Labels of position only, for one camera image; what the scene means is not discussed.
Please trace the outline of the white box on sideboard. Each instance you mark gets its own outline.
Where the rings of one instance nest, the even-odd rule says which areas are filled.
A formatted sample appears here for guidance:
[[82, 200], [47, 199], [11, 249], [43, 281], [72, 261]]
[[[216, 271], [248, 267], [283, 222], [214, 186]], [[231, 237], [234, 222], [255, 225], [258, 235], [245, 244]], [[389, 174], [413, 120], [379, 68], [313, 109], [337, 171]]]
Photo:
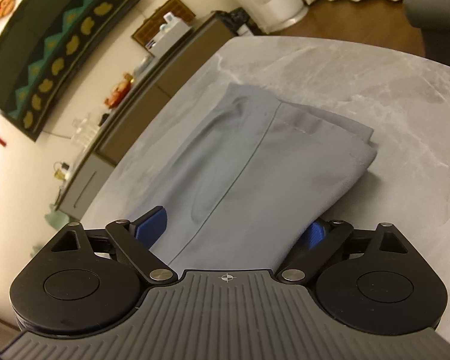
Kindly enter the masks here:
[[146, 45], [147, 51], [155, 58], [161, 58], [182, 38], [192, 31], [192, 28], [172, 12], [163, 16], [165, 23], [158, 33]]

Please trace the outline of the clear glass bottles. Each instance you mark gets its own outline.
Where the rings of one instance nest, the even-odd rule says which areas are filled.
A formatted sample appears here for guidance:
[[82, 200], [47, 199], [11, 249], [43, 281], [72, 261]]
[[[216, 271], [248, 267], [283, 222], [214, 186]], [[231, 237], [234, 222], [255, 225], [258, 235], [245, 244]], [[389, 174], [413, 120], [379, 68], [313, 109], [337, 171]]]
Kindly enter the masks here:
[[71, 141], [75, 144], [88, 147], [99, 131], [99, 127], [94, 124], [88, 117], [83, 119], [74, 119], [72, 126], [74, 133], [71, 137]]

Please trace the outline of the grey trousers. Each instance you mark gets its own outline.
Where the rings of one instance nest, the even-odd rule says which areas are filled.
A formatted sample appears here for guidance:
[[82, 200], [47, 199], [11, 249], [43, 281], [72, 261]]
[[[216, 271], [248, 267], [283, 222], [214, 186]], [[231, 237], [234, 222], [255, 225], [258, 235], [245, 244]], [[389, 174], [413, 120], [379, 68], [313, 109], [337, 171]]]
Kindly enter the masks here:
[[175, 272], [276, 269], [376, 157], [372, 129], [230, 85], [135, 209], [136, 238]]

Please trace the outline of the brown lattice tray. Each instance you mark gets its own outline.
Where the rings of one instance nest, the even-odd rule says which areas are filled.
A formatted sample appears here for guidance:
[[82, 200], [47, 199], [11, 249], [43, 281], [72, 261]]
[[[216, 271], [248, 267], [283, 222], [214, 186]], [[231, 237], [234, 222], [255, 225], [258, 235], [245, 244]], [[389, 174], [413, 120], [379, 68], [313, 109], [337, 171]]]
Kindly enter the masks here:
[[167, 23], [165, 15], [168, 13], [186, 24], [191, 24], [196, 18], [196, 14], [182, 0], [167, 0], [132, 34], [132, 39], [145, 47], [158, 34], [160, 27]]

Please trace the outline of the dark wall hanging yellow motifs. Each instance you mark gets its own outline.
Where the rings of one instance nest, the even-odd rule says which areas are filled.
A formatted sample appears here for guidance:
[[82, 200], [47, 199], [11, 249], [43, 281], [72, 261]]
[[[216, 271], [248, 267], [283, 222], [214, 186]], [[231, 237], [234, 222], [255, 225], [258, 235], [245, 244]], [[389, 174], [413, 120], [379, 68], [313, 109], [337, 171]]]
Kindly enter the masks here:
[[32, 141], [91, 53], [140, 0], [22, 0], [0, 35], [0, 114]]

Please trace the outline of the red orange ornament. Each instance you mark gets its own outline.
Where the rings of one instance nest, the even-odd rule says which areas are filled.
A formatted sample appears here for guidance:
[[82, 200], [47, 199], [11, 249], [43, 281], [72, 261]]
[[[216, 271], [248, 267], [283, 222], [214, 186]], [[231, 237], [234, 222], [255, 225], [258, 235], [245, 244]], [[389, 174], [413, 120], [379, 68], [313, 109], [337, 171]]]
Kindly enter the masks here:
[[125, 73], [123, 75], [122, 80], [116, 84], [112, 89], [110, 96], [105, 100], [105, 105], [108, 109], [114, 109], [122, 102], [125, 96], [130, 92], [133, 80], [134, 77], [130, 73]]

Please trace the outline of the long low grey sideboard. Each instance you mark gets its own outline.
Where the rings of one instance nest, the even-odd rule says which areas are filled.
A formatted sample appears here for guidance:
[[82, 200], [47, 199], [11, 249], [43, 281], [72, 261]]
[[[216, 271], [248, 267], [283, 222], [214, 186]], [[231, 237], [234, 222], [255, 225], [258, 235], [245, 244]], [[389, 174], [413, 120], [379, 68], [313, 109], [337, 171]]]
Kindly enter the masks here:
[[51, 210], [81, 219], [113, 170], [161, 109], [236, 35], [231, 14], [216, 10], [194, 25], [191, 33], [163, 57], [153, 60], [70, 167], [70, 178], [60, 187]]

